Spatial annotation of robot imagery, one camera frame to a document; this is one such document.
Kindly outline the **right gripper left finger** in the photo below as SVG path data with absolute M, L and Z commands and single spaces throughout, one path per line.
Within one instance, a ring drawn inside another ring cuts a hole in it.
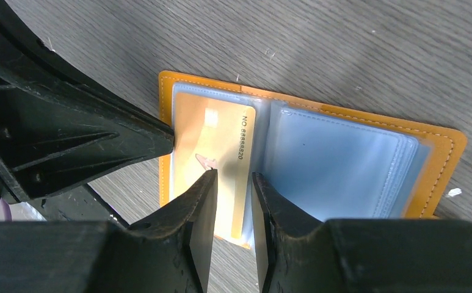
M 217 170 L 123 229 L 0 222 L 0 292 L 206 292 Z

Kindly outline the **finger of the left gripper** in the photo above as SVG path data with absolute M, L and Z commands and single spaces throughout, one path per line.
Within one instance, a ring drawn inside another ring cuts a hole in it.
M 0 1 L 0 195 L 59 195 L 169 154 L 171 127 L 50 51 Z

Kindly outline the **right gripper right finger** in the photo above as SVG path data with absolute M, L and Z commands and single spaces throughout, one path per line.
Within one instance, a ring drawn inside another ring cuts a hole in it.
M 252 174 L 261 292 L 472 292 L 472 223 L 321 222 Z

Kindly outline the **orange card holder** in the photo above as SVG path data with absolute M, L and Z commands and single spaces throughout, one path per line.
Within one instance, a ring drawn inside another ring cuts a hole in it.
M 242 242 L 214 233 L 244 248 L 254 244 L 253 172 L 320 221 L 431 218 L 467 145 L 465 134 L 455 129 L 174 71 L 162 71 L 158 84 L 159 115 L 174 133 L 177 93 L 256 110 Z M 172 153 L 159 160 L 161 205 L 174 200 Z

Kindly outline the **gold credit card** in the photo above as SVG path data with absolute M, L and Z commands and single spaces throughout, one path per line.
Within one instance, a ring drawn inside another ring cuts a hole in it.
M 256 110 L 183 92 L 173 106 L 169 198 L 183 194 L 205 171 L 217 170 L 214 233 L 242 242 Z

